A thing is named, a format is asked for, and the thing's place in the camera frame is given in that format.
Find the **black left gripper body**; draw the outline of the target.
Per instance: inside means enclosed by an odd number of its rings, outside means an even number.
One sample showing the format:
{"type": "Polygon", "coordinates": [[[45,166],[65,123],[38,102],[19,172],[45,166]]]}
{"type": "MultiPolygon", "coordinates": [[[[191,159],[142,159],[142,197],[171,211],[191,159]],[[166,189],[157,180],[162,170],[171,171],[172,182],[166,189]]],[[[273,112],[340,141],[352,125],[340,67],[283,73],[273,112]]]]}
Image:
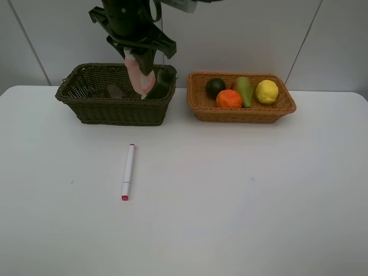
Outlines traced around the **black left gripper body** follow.
{"type": "Polygon", "coordinates": [[[103,1],[103,7],[94,7],[89,11],[89,16],[117,43],[161,51],[170,59],[176,54],[177,45],[155,25],[162,18],[162,8],[161,1],[153,3],[155,18],[151,14],[150,1],[136,0],[103,1]]]}

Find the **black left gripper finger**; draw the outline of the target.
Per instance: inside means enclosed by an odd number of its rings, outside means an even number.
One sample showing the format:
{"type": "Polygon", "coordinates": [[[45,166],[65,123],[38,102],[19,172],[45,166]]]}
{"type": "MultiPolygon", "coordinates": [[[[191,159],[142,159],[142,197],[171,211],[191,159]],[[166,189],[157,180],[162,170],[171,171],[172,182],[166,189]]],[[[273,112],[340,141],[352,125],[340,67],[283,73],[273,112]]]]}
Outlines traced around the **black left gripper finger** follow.
{"type": "Polygon", "coordinates": [[[149,75],[153,70],[156,50],[146,48],[135,48],[133,57],[139,64],[140,70],[144,75],[149,75]]]}

